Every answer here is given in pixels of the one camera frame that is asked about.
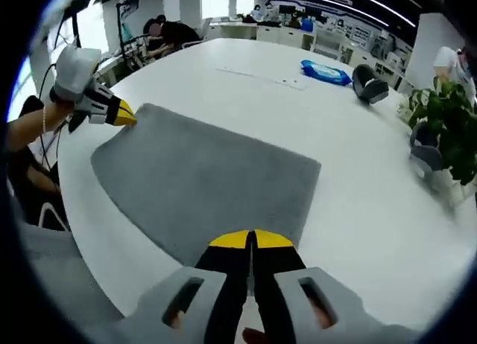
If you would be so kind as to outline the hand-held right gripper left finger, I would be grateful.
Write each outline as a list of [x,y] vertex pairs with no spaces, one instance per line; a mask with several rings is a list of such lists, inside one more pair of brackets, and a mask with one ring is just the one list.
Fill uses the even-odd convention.
[[233,343],[247,298],[248,230],[211,241],[194,267],[149,290],[123,319],[128,343]]

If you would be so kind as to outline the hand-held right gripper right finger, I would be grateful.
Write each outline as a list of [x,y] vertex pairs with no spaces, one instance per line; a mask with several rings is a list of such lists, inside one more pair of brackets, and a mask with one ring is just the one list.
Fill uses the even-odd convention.
[[254,295],[272,343],[370,343],[362,300],[319,267],[306,267],[282,235],[255,230]]

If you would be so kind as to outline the person's right hand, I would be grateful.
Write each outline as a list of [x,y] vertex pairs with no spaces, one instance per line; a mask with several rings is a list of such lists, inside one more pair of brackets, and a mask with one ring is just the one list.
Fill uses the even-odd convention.
[[254,328],[244,328],[241,336],[246,344],[268,344],[266,333]]

